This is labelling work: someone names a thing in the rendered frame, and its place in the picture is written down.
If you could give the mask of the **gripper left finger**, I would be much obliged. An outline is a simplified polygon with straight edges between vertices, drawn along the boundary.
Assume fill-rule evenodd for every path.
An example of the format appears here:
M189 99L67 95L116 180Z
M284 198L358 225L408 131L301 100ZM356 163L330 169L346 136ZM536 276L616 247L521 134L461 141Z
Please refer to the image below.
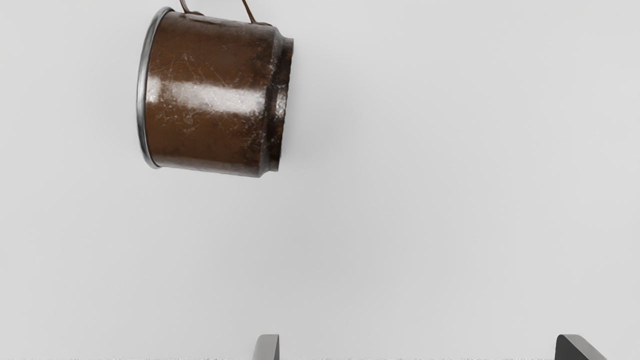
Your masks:
M260 335L254 345L252 360L281 360L279 335L276 333Z

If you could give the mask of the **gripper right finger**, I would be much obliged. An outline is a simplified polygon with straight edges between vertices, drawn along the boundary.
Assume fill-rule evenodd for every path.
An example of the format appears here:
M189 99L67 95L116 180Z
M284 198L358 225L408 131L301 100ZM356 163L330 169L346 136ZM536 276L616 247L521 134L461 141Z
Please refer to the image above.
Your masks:
M607 360L589 341L578 334L560 334L554 360Z

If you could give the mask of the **brown enamel metal mug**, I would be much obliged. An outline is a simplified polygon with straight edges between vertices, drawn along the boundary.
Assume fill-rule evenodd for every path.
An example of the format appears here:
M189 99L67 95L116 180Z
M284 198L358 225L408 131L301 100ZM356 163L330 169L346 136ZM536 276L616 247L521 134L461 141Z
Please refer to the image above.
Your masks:
M135 101L149 167L252 178L279 170L294 40L241 1L247 22L186 0L151 19Z

